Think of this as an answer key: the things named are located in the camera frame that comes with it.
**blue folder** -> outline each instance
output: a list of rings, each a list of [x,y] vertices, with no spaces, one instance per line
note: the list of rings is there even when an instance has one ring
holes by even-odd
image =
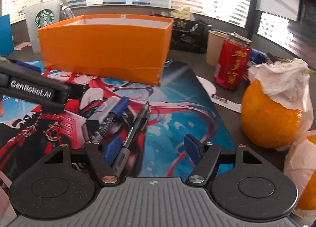
[[[10,25],[10,16],[0,17],[0,54],[9,55],[14,50],[12,42],[12,31]]]

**label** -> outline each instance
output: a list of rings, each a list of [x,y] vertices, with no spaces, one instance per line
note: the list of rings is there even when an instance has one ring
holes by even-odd
[[[123,144],[123,146],[126,145],[126,142],[127,142],[128,138],[130,137],[130,135],[131,135],[133,129],[134,129],[134,127],[132,127],[132,128],[130,129],[130,131],[129,131],[128,135],[127,135],[127,138],[126,138],[126,140],[125,140],[125,142],[124,142],[124,144]]]
[[[41,99],[46,101],[52,101],[54,97],[53,89],[24,81],[15,77],[11,77],[8,90],[34,98],[41,97]]]
[[[218,64],[218,65],[216,66],[215,73],[214,73],[215,78],[217,78],[217,76],[218,76],[220,70],[221,70],[221,65]]]
[[[54,22],[55,16],[52,10],[43,9],[35,17],[35,25],[38,29],[50,25]]]
[[[234,102],[231,102],[227,99],[224,99],[224,98],[216,96],[216,95],[211,96],[211,101],[217,105],[226,107],[226,108],[233,110],[237,113],[241,113],[241,104],[236,104]]]

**anime mouse pad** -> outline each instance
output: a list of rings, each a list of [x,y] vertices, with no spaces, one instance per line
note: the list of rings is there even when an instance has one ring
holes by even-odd
[[[208,94],[183,62],[165,63],[159,87],[46,70],[41,61],[30,64],[41,67],[45,76],[82,85],[84,93],[80,99],[68,100],[65,110],[3,96],[0,171],[11,181],[62,143],[71,148],[82,147],[83,125],[112,96],[130,98],[124,121],[119,121],[112,129],[112,132],[120,132],[122,137],[126,137],[142,105],[150,102],[151,116],[146,132],[138,135],[124,169],[129,176],[181,176],[186,179],[194,168],[183,148],[187,133],[202,143],[213,142],[226,149],[234,148]],[[231,166],[221,165],[219,173],[228,169]]]

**white paper wrapping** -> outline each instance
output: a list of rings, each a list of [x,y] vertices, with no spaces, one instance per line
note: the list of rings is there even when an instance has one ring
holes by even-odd
[[[294,182],[298,189],[297,201],[316,170],[316,145],[307,139],[312,135],[316,135],[316,131],[308,131],[295,141],[284,162],[284,174]],[[311,221],[316,219],[316,210],[304,211],[294,208],[292,212]]]
[[[277,61],[273,65],[261,64],[249,68],[250,82],[259,80],[263,93],[271,100],[287,109],[302,111],[301,124],[293,141],[304,135],[311,128],[314,120],[312,101],[309,96],[308,71],[308,64],[298,58],[294,58],[289,63]],[[289,145],[277,150],[288,149]]]

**orange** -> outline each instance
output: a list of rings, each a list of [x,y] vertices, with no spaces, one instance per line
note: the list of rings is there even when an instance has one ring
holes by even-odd
[[[307,139],[316,145],[316,135],[309,136]],[[314,210],[316,209],[316,174],[313,173],[300,200],[297,203],[297,207],[301,210]]]
[[[264,94],[255,80],[242,98],[241,127],[246,136],[264,148],[280,148],[295,137],[301,122],[300,110],[291,110]]]

